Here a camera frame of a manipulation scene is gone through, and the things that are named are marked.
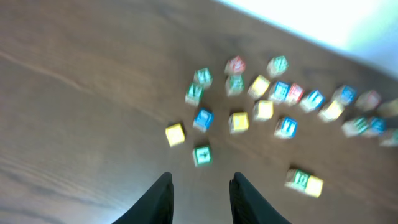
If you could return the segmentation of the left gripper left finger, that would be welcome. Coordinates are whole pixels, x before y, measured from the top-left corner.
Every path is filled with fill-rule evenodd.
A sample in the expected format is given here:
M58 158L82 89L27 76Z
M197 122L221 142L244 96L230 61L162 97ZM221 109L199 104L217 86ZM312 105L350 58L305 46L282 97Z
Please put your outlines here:
M174 215L172 174L163 173L113 224L171 224Z

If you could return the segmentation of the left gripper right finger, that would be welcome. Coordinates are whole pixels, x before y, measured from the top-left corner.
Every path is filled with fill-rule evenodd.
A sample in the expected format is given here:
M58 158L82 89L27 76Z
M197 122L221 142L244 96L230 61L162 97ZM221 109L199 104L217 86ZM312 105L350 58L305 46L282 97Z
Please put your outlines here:
M234 224L290 224L241 172L229 182L229 197Z

